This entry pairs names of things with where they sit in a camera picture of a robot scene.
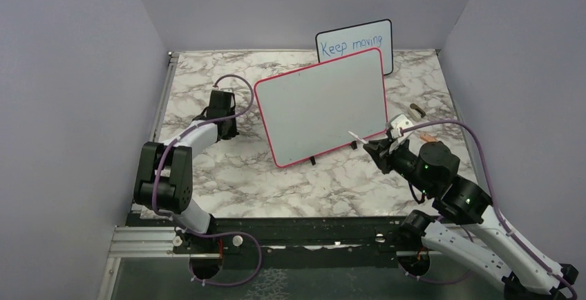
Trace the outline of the red capped white marker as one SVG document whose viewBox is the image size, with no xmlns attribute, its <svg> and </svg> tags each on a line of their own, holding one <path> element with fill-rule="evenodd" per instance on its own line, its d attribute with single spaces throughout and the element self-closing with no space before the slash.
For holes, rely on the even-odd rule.
<svg viewBox="0 0 586 300">
<path fill-rule="evenodd" d="M 365 138 L 359 137 L 356 133 L 354 133 L 352 131 L 348 131 L 348 134 L 350 136 L 352 136 L 357 142 L 360 142 L 362 144 L 368 144 L 369 143 L 369 141 L 367 141 Z"/>
</svg>

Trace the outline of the red framed whiteboard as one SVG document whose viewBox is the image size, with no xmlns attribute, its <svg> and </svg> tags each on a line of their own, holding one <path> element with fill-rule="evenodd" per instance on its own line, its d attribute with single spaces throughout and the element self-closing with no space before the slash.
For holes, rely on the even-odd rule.
<svg viewBox="0 0 586 300">
<path fill-rule="evenodd" d="M 382 54 L 369 48 L 254 84 L 274 164 L 289 167 L 369 138 L 388 121 Z"/>
</svg>

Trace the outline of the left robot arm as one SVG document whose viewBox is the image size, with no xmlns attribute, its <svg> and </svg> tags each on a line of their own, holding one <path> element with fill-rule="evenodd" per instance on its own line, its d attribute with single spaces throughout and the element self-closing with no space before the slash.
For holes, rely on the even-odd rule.
<svg viewBox="0 0 586 300">
<path fill-rule="evenodd" d="M 236 98 L 230 90 L 213 90 L 209 105 L 178 136 L 143 145 L 133 200 L 154 212 L 171 217 L 190 229 L 191 243 L 201 252 L 216 246 L 213 216 L 192 198 L 193 158 L 221 140 L 238 135 Z"/>
</svg>

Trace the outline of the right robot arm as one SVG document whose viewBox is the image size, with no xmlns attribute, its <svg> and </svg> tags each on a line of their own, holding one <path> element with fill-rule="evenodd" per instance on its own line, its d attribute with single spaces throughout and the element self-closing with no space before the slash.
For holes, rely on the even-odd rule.
<svg viewBox="0 0 586 300">
<path fill-rule="evenodd" d="M 418 154 L 405 140 L 371 140 L 363 145 L 383 174 L 396 171 L 409 184 L 433 199 L 440 216 L 473 233 L 478 245 L 449 230 L 432 216 L 412 211 L 400 225 L 399 242 L 414 250 L 421 244 L 440 252 L 482 276 L 505 299 L 564 299 L 562 290 L 573 284 L 577 269 L 559 264 L 543 253 L 543 268 L 513 239 L 498 220 L 490 196 L 476 183 L 458 175 L 459 158 L 442 142 L 423 144 Z"/>
</svg>

